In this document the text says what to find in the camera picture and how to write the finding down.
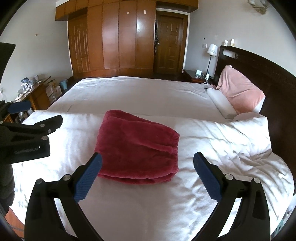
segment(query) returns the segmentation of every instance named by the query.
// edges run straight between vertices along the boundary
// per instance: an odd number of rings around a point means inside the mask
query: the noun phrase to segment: red towel
[[[96,142],[103,158],[98,176],[129,184],[168,182],[179,170],[179,137],[162,124],[109,110]]]

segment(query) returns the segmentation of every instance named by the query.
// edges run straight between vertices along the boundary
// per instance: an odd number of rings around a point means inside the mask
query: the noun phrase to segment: blue gripper pad
[[[217,171],[215,170],[215,168],[217,168],[218,171],[220,171],[220,169],[217,166],[210,164],[201,152],[198,152],[194,155],[193,165],[211,199],[220,202],[220,200],[222,199],[221,182],[213,173],[213,171]]]
[[[91,163],[88,163],[88,167],[75,185],[74,200],[76,203],[86,198],[86,195],[91,189],[94,180],[102,168],[103,160],[99,153],[96,153],[96,155],[94,155],[91,159]]]
[[[10,114],[15,114],[15,113],[20,113],[22,111],[27,111],[31,108],[31,102],[28,100],[28,101],[21,101],[21,102],[16,102],[16,103],[12,103],[7,111],[10,113]]]

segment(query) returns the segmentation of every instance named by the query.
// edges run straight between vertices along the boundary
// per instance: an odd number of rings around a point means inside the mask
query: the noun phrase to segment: dark wooden headboard
[[[229,51],[233,52],[234,58],[223,54]],[[273,152],[286,162],[295,182],[296,77],[257,54],[231,46],[221,46],[214,76],[215,84],[226,65],[232,65],[266,95],[260,114],[268,119]]]

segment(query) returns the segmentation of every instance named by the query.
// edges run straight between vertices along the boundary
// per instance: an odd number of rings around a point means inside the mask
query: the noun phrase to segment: lamp stand
[[[210,67],[210,63],[211,63],[211,58],[212,58],[212,55],[210,57],[209,66],[207,67],[207,72],[209,71],[209,67]]]

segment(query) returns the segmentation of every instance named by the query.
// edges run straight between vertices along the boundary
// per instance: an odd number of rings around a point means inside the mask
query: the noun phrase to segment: wooden wardrobe
[[[197,0],[183,3],[193,11]],[[154,63],[155,0],[69,0],[56,8],[68,21],[74,78],[151,77]]]

